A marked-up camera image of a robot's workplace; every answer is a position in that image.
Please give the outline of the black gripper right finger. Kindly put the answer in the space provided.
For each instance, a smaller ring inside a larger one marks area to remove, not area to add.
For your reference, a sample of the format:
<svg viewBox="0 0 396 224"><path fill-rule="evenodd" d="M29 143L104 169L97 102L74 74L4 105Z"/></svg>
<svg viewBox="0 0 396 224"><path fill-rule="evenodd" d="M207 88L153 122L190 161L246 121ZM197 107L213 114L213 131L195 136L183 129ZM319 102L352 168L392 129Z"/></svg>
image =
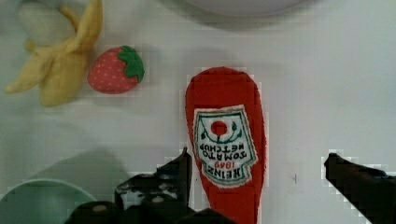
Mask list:
<svg viewBox="0 0 396 224"><path fill-rule="evenodd" d="M396 179L330 153L325 178L372 224L395 224Z"/></svg>

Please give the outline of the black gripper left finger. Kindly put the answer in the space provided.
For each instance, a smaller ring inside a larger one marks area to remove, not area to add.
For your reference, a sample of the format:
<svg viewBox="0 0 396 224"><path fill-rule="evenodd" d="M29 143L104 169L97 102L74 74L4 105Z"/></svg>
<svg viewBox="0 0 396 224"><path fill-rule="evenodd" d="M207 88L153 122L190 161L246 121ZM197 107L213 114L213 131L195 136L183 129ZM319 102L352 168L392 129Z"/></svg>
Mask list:
<svg viewBox="0 0 396 224"><path fill-rule="evenodd" d="M153 174L139 174L115 188L120 211L114 224L178 224L194 211L189 208L191 155L181 154Z"/></svg>

